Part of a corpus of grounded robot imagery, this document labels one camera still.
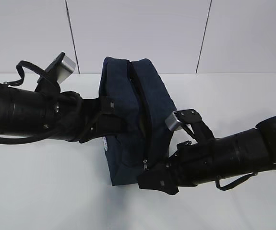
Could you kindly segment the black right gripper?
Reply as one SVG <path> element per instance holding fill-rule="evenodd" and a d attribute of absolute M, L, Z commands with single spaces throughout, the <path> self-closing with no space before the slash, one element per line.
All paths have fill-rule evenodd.
<path fill-rule="evenodd" d="M 214 141 L 177 144 L 171 156 L 150 159 L 148 170 L 137 177 L 140 189 L 157 190 L 168 195 L 179 192 L 178 187 L 196 187 L 215 180 L 212 171 L 212 145 Z"/>

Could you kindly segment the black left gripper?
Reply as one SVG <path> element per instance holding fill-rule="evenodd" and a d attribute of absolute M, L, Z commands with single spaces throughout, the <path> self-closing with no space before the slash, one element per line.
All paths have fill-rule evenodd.
<path fill-rule="evenodd" d="M 127 132 L 127 122 L 114 114 L 114 101 L 107 96 L 83 99 L 67 91 L 59 97 L 60 112 L 56 121 L 41 137 L 85 143 L 95 138 Z"/>

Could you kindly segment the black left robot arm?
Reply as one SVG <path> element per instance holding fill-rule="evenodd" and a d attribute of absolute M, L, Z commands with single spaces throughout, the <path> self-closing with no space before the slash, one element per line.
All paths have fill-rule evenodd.
<path fill-rule="evenodd" d="M 85 143 L 127 132 L 108 97 L 83 99 L 67 91 L 52 98 L 0 84 L 0 144 L 28 144 L 45 139 Z"/>

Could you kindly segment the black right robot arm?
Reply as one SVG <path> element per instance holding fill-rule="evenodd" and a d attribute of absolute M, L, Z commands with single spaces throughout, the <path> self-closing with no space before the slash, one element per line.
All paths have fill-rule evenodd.
<path fill-rule="evenodd" d="M 223 138 L 215 138 L 201 118 L 185 119 L 181 126 L 192 139 L 139 175 L 140 189 L 175 195 L 180 187 L 214 182 L 227 191 L 260 172 L 276 170 L 276 116 Z"/>

